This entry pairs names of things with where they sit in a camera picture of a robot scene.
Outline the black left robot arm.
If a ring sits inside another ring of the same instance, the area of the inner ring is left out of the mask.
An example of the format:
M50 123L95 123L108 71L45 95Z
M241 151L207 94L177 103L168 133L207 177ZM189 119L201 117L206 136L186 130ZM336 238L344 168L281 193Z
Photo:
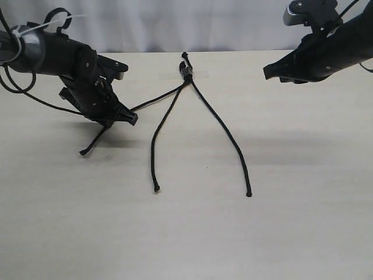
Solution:
M22 25L21 38L12 44L1 32L1 60L20 73L57 76L64 83L59 95L89 120L110 127L114 121L135 125L138 116L118 99L111 86L128 66L97 54L89 45L63 33L32 30Z

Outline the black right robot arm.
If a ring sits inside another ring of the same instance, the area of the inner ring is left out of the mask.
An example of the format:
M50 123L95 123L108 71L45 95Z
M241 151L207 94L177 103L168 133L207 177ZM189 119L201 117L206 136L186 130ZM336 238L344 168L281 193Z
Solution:
M372 58L372 1L361 14L331 35L308 34L298 47L263 68L265 79L281 83L314 83Z

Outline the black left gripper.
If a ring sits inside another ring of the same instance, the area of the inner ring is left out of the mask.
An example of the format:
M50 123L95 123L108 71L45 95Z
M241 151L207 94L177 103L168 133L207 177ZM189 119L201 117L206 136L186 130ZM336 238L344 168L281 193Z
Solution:
M134 126L138 115L124 106L113 92L111 83L100 75L96 52L75 52L70 57L70 70L60 79L64 87L59 93L85 118L110 128L118 122Z

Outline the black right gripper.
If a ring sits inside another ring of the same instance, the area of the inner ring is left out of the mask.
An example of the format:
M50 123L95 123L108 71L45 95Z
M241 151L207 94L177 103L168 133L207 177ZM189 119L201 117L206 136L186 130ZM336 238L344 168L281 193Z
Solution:
M302 43L288 57L263 68L265 79L296 85L320 82L350 66L350 35L336 32L315 44Z

